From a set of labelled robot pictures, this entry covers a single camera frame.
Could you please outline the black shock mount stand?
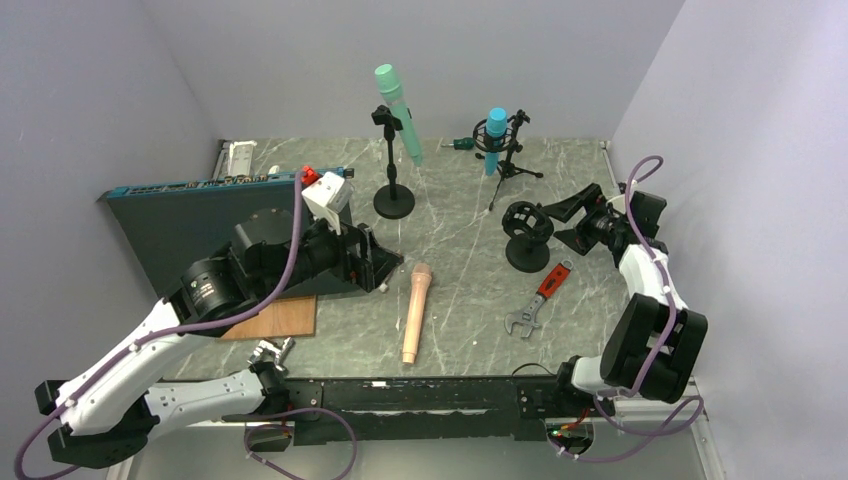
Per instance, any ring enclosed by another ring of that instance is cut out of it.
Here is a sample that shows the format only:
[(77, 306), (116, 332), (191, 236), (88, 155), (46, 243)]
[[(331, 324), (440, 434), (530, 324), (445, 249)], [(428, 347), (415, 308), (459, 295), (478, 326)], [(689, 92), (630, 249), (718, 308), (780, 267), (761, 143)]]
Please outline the black shock mount stand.
[(547, 266), (550, 260), (547, 242), (554, 225), (540, 205), (528, 201), (512, 203), (504, 213), (502, 228), (509, 236), (505, 257), (513, 268), (535, 273)]

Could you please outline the pink microphone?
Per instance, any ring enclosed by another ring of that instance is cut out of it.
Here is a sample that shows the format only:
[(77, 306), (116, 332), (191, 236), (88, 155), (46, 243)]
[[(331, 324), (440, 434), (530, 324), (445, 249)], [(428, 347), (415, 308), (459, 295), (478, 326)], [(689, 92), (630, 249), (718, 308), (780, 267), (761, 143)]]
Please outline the pink microphone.
[(404, 365), (413, 365), (416, 362), (423, 315), (431, 282), (431, 267), (426, 263), (416, 264), (411, 274), (410, 301), (401, 353), (401, 361)]

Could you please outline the black tripod mic stand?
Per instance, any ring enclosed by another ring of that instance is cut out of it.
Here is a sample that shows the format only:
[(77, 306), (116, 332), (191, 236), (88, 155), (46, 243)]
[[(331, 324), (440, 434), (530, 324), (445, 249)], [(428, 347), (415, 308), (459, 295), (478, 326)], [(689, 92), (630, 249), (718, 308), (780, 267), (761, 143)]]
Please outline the black tripod mic stand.
[[(505, 136), (503, 138), (503, 144), (500, 146), (500, 156), (497, 165), (497, 169), (495, 174), (498, 175), (499, 180), (496, 184), (492, 199), (488, 205), (488, 210), (492, 211), (494, 209), (495, 201), (498, 196), (498, 192), (500, 190), (501, 185), (505, 180), (517, 177), (519, 175), (532, 175), (535, 178), (543, 178), (544, 174), (542, 172), (537, 172), (533, 170), (528, 170), (526, 168), (518, 167), (513, 162), (513, 156), (517, 153), (521, 153), (524, 149), (524, 146), (519, 142), (517, 135), (519, 129), (531, 122), (528, 114), (522, 110), (518, 109), (514, 114), (509, 115), (507, 113), (507, 129)], [(478, 159), (483, 160), (484, 164), (484, 154), (486, 152), (486, 147), (484, 145), (484, 134), (485, 134), (485, 122), (487, 117), (481, 121), (479, 121), (473, 131), (472, 138), (475, 140), (476, 149), (478, 153), (476, 153), (476, 157)]]

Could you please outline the blue microphone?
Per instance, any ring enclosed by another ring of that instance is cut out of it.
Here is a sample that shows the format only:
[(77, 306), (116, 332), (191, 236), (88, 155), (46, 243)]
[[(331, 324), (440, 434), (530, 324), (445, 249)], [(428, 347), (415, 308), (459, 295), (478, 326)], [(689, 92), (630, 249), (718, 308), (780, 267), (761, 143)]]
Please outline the blue microphone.
[(484, 129), (484, 172), (487, 176), (492, 176), (497, 169), (500, 146), (507, 129), (507, 118), (507, 112), (501, 107), (492, 108), (488, 113)]

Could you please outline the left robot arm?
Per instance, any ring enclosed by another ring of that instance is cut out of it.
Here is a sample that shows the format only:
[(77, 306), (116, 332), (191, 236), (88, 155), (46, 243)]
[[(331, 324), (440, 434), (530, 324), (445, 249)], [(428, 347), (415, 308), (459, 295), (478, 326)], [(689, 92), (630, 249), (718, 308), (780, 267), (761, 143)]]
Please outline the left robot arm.
[(74, 379), (37, 387), (40, 412), (59, 423), (47, 439), (51, 457), (102, 469), (196, 422), (279, 417), (290, 393), (283, 370), (269, 360), (252, 359), (243, 370), (199, 383), (160, 380), (173, 363), (292, 287), (326, 274), (370, 292), (402, 261), (365, 224), (322, 219), (303, 226), (283, 210), (253, 214), (223, 247), (193, 263), (106, 357)]

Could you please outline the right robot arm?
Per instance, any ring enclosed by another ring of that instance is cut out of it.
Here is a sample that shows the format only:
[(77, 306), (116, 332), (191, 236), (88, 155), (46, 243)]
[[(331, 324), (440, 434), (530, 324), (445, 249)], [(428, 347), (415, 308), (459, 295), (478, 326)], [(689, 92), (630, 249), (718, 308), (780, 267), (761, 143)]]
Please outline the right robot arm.
[(626, 283), (629, 300), (603, 351), (561, 364), (551, 401), (574, 415), (592, 397), (639, 395), (668, 404), (682, 396), (708, 330), (707, 318), (688, 308), (668, 270), (667, 246), (657, 240), (665, 199), (636, 191), (607, 199), (591, 184), (542, 211), (575, 226), (555, 236), (574, 252), (605, 246)]

